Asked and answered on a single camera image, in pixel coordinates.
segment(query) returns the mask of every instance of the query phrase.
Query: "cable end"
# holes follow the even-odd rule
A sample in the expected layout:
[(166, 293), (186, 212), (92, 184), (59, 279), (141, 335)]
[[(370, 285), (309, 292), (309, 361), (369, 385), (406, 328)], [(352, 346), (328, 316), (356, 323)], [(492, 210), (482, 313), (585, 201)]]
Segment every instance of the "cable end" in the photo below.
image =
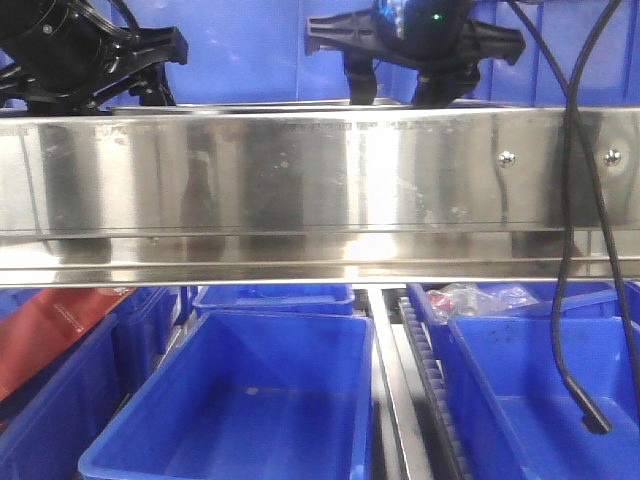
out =
[(594, 435), (606, 435), (613, 430), (613, 425), (602, 415), (585, 415), (582, 423)]

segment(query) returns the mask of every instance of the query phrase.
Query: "stainless steel rail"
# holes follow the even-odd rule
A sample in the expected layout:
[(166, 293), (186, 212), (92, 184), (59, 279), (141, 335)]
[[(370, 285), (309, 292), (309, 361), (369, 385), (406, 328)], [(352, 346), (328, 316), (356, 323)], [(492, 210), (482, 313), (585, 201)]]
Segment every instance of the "stainless steel rail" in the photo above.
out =
[[(639, 109), (585, 122), (640, 276)], [(555, 109), (0, 120), (0, 285), (553, 278)], [(578, 167), (580, 157), (575, 159)], [(608, 277), (586, 170), (573, 277)]]

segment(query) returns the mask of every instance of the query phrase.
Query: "black cable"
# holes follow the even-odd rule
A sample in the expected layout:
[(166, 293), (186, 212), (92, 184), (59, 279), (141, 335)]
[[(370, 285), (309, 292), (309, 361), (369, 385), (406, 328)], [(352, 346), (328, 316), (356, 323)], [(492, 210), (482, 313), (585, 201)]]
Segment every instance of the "black cable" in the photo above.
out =
[[(555, 59), (554, 55), (551, 53), (551, 50), (549, 49), (548, 45), (542, 38), (542, 35), (540, 34), (536, 26), (533, 24), (533, 22), (522, 11), (522, 9), (516, 3), (515, 0), (507, 0), (507, 2), (511, 6), (515, 14), (518, 16), (518, 18), (520, 18), (520, 20), (526, 26), (527, 30), (529, 30), (530, 34), (532, 35), (532, 37), (540, 47), (542, 54), (545, 56), (546, 60), (548, 61), (551, 67), (551, 70), (553, 71), (553, 74), (555, 75), (556, 79), (558, 80), (558, 83), (562, 87), (562, 91), (567, 97), (567, 112), (566, 112), (567, 114), (565, 114), (565, 135), (566, 135), (565, 136), (565, 152), (563, 152), (565, 154), (565, 157), (564, 157), (565, 162), (563, 162), (563, 170), (565, 168), (568, 168), (568, 157), (566, 155), (567, 154), (570, 155), (571, 153), (571, 143), (570, 143), (572, 140), (571, 130), (572, 130), (573, 124), (575, 123), (575, 127), (577, 129), (578, 136), (580, 139), (580, 143), (582, 145), (582, 149), (584, 151), (584, 154), (587, 160), (587, 166), (589, 168), (589, 173), (591, 177), (592, 189), (596, 197), (596, 204), (598, 207), (600, 224), (602, 227), (603, 235), (605, 237), (605, 242), (607, 244), (607, 250), (609, 253), (611, 268), (614, 276), (614, 281), (616, 284), (616, 291), (617, 291), (618, 298), (621, 305), (625, 339), (627, 343), (627, 350), (629, 354), (629, 361), (631, 363), (634, 389), (636, 393), (636, 406), (640, 415), (640, 362), (638, 361), (638, 350), (635, 342), (635, 337), (633, 335), (633, 327), (631, 323), (629, 304), (626, 296), (626, 290), (624, 288), (624, 280), (622, 277), (617, 249), (615, 247), (615, 239), (614, 239), (612, 228), (611, 228), (611, 222), (609, 221), (609, 216), (606, 210), (606, 204), (604, 202), (604, 196), (602, 194), (602, 186), (601, 186), (600, 177), (597, 171), (595, 155), (593, 153), (593, 148), (589, 142), (589, 139), (586, 135), (586, 129), (582, 121), (582, 116), (578, 110), (578, 99), (577, 99), (578, 97), (577, 92), (579, 89), (580, 80), (582, 77), (582, 73), (584, 72), (584, 68), (587, 64), (587, 61), (591, 55), (591, 52), (593, 51), (595, 44), (597, 43), (600, 35), (602, 34), (602, 31), (608, 24), (609, 20), (611, 19), (611, 16), (619, 6), (620, 2), (616, 2), (616, 1), (610, 2), (605, 8), (605, 10), (603, 11), (600, 18), (598, 19), (598, 22), (594, 26), (592, 32), (590, 33), (589, 37), (587, 38), (587, 41), (585, 42), (580, 52), (578, 61), (576, 62), (576, 66), (574, 68), (574, 72), (572, 75), (571, 85), (567, 82), (557, 60)], [(570, 253), (571, 253), (570, 249), (567, 251), (567, 240), (571, 238), (570, 236), (565, 235), (565, 243), (564, 243), (564, 249), (563, 249), (564, 250), (563, 262), (561, 263), (561, 272), (559, 274), (559, 280), (558, 280), (559, 288), (556, 290), (556, 298), (554, 298), (554, 307), (556, 305), (558, 305), (558, 307), (557, 307), (557, 311), (555, 311), (556, 309), (554, 308), (554, 315), (552, 315), (552, 320), (553, 318), (556, 318), (555, 322), (552, 321), (552, 324), (555, 324), (555, 328), (552, 327), (552, 330), (556, 332), (556, 335), (554, 335), (552, 338), (555, 338), (556, 340), (555, 343), (557, 344), (559, 344), (559, 340), (560, 340), (560, 333), (559, 333), (559, 327), (558, 327), (560, 304), (565, 293), (564, 289), (566, 288), (566, 276), (568, 276), (568, 267), (569, 267), (568, 263), (570, 263), (570, 259), (568, 262), (565, 260), (567, 255), (570, 257)], [(556, 357), (560, 359), (561, 365), (563, 365), (564, 362), (562, 361), (561, 350), (559, 352), (560, 352), (560, 355)], [(582, 395), (582, 393), (586, 393), (586, 392), (584, 392), (584, 390), (582, 390), (582, 392), (578, 390), (578, 393)], [(601, 420), (602, 419), (598, 420), (597, 424), (603, 427), (603, 430), (604, 430), (604, 427), (606, 425)]]
[[(602, 35), (602, 32), (611, 21), (611, 18), (613, 17), (616, 10), (620, 7), (621, 3), (622, 0), (610, 0), (607, 3), (607, 6), (604, 8), (602, 14), (598, 18), (596, 25), (587, 37), (587, 41), (585, 42), (580, 55), (578, 56), (578, 62), (576, 63), (576, 67), (574, 68), (573, 74), (571, 76), (571, 82), (569, 85), (569, 100), (567, 102), (568, 108), (571, 108), (571, 110), (575, 111), (577, 114), (579, 114), (578, 91), (580, 88), (582, 74), (587, 62), (589, 61), (589, 57), (591, 56), (591, 53), (595, 48), (596, 43)], [(587, 157), (587, 167), (589, 169), (589, 176), (591, 179), (593, 193), (596, 197), (596, 205), (598, 207), (598, 214), (600, 216), (602, 233), (605, 238), (605, 244), (607, 247), (607, 253), (609, 255), (609, 261), (611, 263), (613, 279), (615, 282), (616, 291), (618, 293), (618, 300), (620, 302), (620, 308), (622, 312), (622, 325), (624, 329), (629, 362), (631, 364), (631, 374), (636, 396), (636, 408), (638, 409), (640, 418), (640, 362), (638, 361), (638, 349), (633, 331), (633, 323), (624, 285), (624, 278), (622, 275), (622, 269), (620, 267), (620, 258), (618, 256), (618, 250), (616, 248), (611, 221), (609, 220), (609, 215), (607, 213), (604, 195), (602, 193), (600, 175), (598, 174), (598, 168), (594, 156)]]
[(127, 28), (133, 35), (134, 43), (140, 38), (140, 25), (135, 15), (131, 12), (127, 4), (123, 0), (109, 0), (109, 3), (118, 11)]

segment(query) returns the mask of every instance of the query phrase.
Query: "black machine part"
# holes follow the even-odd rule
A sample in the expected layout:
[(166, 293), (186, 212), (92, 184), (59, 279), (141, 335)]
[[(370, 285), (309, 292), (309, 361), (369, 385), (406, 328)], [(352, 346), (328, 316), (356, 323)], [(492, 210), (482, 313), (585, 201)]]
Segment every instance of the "black machine part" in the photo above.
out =
[(185, 64), (188, 51), (177, 28), (132, 35), (85, 0), (0, 0), (0, 48), (16, 62), (0, 71), (0, 101), (39, 114), (95, 113), (127, 90), (175, 104), (164, 63)]
[[(416, 70), (418, 81), (413, 105), (443, 108), (477, 86), (480, 80), (478, 63), (481, 60), (502, 59), (514, 65), (526, 47), (519, 30), (466, 19), (456, 33), (457, 41), (453, 47), (450, 47), (451, 36), (444, 35), (441, 43), (435, 42), (428, 49), (423, 48), (422, 51), (427, 53), (420, 55), (407, 47), (411, 45), (409, 40), (412, 37), (409, 35), (425, 41), (438, 37), (432, 37), (433, 32), (429, 31), (426, 34), (404, 31), (402, 43), (398, 39), (390, 40), (388, 30), (381, 31), (380, 15), (380, 11), (374, 8), (307, 20), (307, 55), (319, 50), (342, 51), (354, 105), (373, 103), (377, 92), (374, 59)], [(411, 25), (411, 19), (407, 19), (406, 25)], [(456, 32), (458, 23), (454, 21), (443, 25)]]

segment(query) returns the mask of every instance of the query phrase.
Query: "red object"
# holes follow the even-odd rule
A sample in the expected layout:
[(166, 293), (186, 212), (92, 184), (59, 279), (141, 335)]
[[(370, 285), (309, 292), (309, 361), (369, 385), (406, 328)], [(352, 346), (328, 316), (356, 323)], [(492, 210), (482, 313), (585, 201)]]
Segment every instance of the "red object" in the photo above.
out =
[(48, 288), (0, 322), (0, 401), (55, 360), (132, 288)]

